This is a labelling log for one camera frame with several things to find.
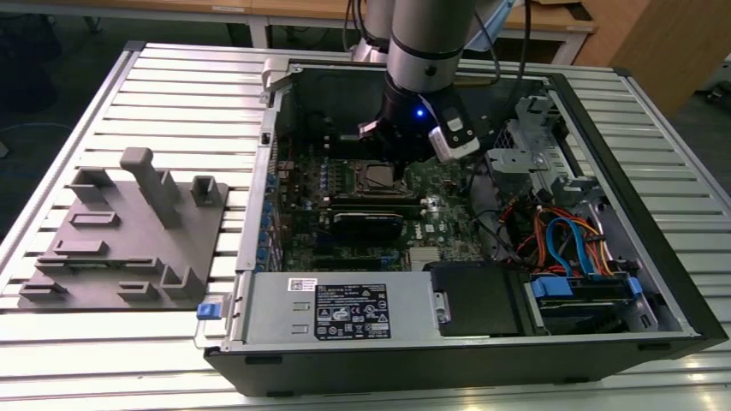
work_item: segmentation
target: wooden cabinet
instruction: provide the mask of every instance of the wooden cabinet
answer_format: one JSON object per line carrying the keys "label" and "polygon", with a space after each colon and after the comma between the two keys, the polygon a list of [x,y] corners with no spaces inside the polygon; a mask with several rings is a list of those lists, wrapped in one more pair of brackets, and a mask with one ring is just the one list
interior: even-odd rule
{"label": "wooden cabinet", "polygon": [[577,65],[630,69],[672,116],[731,52],[729,0],[584,0],[600,29]]}

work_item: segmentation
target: power supply label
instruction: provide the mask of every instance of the power supply label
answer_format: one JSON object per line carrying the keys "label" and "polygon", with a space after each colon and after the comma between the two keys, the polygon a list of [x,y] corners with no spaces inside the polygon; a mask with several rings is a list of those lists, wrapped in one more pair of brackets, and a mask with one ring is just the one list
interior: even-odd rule
{"label": "power supply label", "polygon": [[321,341],[391,338],[386,284],[318,285],[315,337]]}

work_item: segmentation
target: blue latch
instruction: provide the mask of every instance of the blue latch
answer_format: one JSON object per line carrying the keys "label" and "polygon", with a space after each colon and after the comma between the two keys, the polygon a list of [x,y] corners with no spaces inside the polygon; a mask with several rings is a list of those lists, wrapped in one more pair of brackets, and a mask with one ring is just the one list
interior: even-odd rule
{"label": "blue latch", "polygon": [[195,310],[195,316],[201,320],[221,319],[221,302],[202,302]]}
{"label": "blue latch", "polygon": [[566,277],[541,277],[530,282],[530,287],[537,298],[574,296]]}
{"label": "blue latch", "polygon": [[257,250],[257,260],[265,261],[267,259],[267,255],[269,255],[267,249],[263,247],[259,247]]}
{"label": "blue latch", "polygon": [[641,280],[636,277],[630,277],[630,290],[633,291],[633,295],[636,297],[640,297],[642,295],[642,284]]}

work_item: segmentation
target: white sticker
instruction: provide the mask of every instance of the white sticker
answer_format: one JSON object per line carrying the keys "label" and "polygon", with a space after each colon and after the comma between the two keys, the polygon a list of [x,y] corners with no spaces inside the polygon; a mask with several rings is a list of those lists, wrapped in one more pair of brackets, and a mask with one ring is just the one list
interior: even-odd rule
{"label": "white sticker", "polygon": [[214,11],[237,11],[243,13],[243,7],[211,6]]}
{"label": "white sticker", "polygon": [[315,291],[317,278],[291,278],[287,286],[289,291]]}

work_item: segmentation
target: aluminum extrusion table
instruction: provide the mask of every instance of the aluminum extrusion table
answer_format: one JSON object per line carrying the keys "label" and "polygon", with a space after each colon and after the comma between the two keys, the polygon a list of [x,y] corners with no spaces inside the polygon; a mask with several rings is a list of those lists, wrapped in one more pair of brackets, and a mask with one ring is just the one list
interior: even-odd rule
{"label": "aluminum extrusion table", "polygon": [[[346,60],[345,53],[147,44],[123,52],[0,247],[0,404],[10,409],[726,409],[731,342],[682,360],[634,367],[598,383],[358,396],[249,398],[214,372],[203,347],[223,321],[193,312],[34,314],[15,311],[35,256],[75,200],[65,188],[79,166],[118,167],[127,146],[155,151],[178,181],[213,174],[234,191],[221,227],[209,297],[231,292],[270,56]],[[464,61],[465,67],[490,68]],[[612,69],[562,72],[661,224],[720,321],[731,332],[731,200],[658,114],[633,78]],[[589,170],[577,141],[581,165]],[[131,179],[111,170],[117,179]]]}

